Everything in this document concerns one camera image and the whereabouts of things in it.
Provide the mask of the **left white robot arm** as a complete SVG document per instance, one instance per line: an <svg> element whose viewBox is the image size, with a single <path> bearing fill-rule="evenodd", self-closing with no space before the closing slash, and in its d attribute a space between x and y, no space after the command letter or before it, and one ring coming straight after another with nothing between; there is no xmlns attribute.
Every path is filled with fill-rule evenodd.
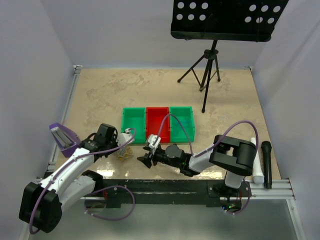
<svg viewBox="0 0 320 240"><path fill-rule="evenodd" d="M97 132L79 143L69 159L39 183L30 182L23 190L18 217L29 224L32 234L51 232L63 212L84 195L99 196L104 190L102 176L87 168L101 157L115 152L118 131L102 123Z"/></svg>

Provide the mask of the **red plastic bin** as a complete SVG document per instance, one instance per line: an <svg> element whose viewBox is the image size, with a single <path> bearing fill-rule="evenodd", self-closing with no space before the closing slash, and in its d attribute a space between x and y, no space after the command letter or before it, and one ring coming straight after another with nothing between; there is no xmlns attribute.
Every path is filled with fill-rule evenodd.
<svg viewBox="0 0 320 240"><path fill-rule="evenodd" d="M157 135L164 117L170 113L169 107L147 107L146 108L146 138L149 135ZM160 142L169 143L171 140L170 118L168 117L160 133Z"/></svg>

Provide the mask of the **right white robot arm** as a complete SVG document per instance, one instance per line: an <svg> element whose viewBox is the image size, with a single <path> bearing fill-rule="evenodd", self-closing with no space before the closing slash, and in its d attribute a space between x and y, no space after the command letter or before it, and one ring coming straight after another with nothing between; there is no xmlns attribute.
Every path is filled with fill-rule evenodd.
<svg viewBox="0 0 320 240"><path fill-rule="evenodd" d="M159 143L153 144L155 139L156 136L152 134L143 147L147 153L137 158L147 168L161 163L179 169L187 177L193 177L212 166L218 166L226 170L222 189L230 197L241 190L243 179L253 174L258 154L255 137L243 140L219 134L215 136L212 146L195 155L185 152L175 143L162 149Z"/></svg>

